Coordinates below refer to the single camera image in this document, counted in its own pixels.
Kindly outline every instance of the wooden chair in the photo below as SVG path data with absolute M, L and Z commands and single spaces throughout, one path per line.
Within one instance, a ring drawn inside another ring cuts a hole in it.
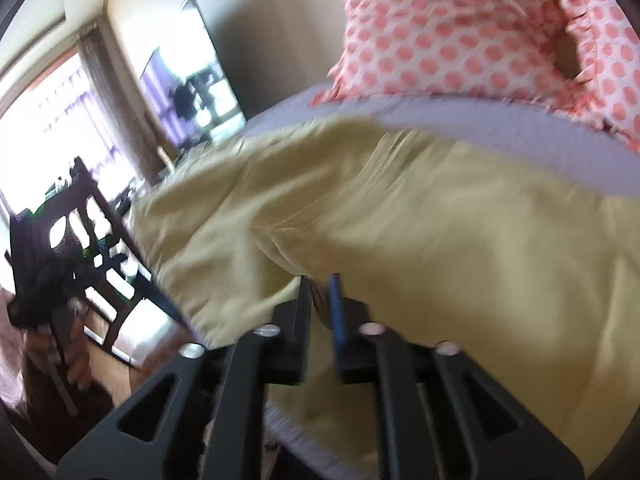
M 59 247 L 69 246 L 73 243 L 78 245 L 78 237 L 73 232 L 70 222 L 72 215 L 78 215 L 82 227 L 89 237 L 88 247 L 82 250 L 81 265 L 94 266 L 98 271 L 95 273 L 96 279 L 88 283 L 87 288 L 93 288 L 112 308 L 104 309 L 88 298 L 85 293 L 79 294 L 77 299 L 93 310 L 108 326 L 104 337 L 87 328 L 85 333 L 104 352 L 132 367 L 134 364 L 131 357 L 116 349 L 114 343 L 127 317 L 142 300 L 151 301 L 169 317 L 182 325 L 185 325 L 184 319 L 171 301 L 160 291 L 146 269 L 141 269 L 139 266 L 133 279 L 130 277 L 127 279 L 122 270 L 122 263 L 128 259 L 129 254 L 127 254 L 126 250 L 124 253 L 118 253 L 117 247 L 121 245 L 120 242 L 122 241 L 129 253 L 133 254 L 141 265 L 143 265 L 142 254 L 124 227 L 122 218 L 117 216 L 110 207 L 82 160 L 78 157 L 74 162 L 75 165 L 71 171 L 71 184 L 45 200 L 44 204 L 36 212 L 35 217 L 38 227 L 34 236 L 41 238 L 38 242 L 41 246 L 44 247 L 46 245 L 46 247 L 49 247 L 49 234 L 53 225 L 61 218 L 65 218 L 65 235 Z M 92 198 L 106 221 L 110 224 L 111 232 L 102 239 L 98 239 L 95 232 L 95 223 L 90 219 L 87 211 L 87 204 Z M 60 251 L 59 248 L 52 248 L 52 254 L 55 250 Z M 12 256 L 10 254 L 6 253 L 5 258 L 12 264 Z M 130 297 L 125 297 L 107 279 L 106 273 L 110 269 L 113 269 L 122 280 L 126 280 L 129 283 L 132 288 Z

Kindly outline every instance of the bolt head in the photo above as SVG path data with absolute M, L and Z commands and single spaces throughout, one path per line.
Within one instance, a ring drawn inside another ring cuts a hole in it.
M 363 323 L 358 329 L 358 331 L 362 335 L 380 335 L 383 334 L 385 330 L 386 326 L 384 326 L 382 323 L 375 322 Z
M 197 343 L 187 343 L 180 347 L 178 354 L 187 359 L 197 359 L 204 354 L 204 346 Z
M 441 341 L 436 345 L 436 352 L 444 356 L 457 355 L 460 353 L 460 347 L 453 341 Z
M 280 334 L 280 327 L 271 323 L 259 326 L 254 330 L 255 335 L 260 337 L 276 337 Z

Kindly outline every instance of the ceiling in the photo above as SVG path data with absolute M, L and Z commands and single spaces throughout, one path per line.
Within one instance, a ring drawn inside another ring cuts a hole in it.
M 57 44 L 102 13 L 103 0 L 25 0 L 0 39 L 0 98 Z

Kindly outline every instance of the polka dot pillow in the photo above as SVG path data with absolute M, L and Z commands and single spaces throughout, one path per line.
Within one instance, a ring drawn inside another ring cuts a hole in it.
M 575 87 L 554 67 L 566 25 L 554 0 L 344 0 L 345 50 L 315 102 L 452 93 L 570 109 Z
M 560 0 L 576 39 L 585 100 L 575 113 L 640 152 L 640 40 L 615 0 Z

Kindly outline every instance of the mattress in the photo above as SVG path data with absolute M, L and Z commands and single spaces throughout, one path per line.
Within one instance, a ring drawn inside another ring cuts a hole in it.
M 452 96 L 370 98 L 308 106 L 312 97 L 326 88 L 326 85 L 309 88 L 254 117 L 244 134 L 258 136 L 334 114 L 374 116 L 388 126 L 419 127 L 526 160 L 603 194 L 640 197 L 640 158 L 636 154 L 601 132 L 543 108 Z M 367 477 L 316 446 L 273 406 L 268 406 L 266 423 L 277 439 L 323 476 L 336 480 Z M 636 451 L 639 442 L 640 414 L 637 414 L 618 446 L 590 479 L 635 479 L 640 470 Z

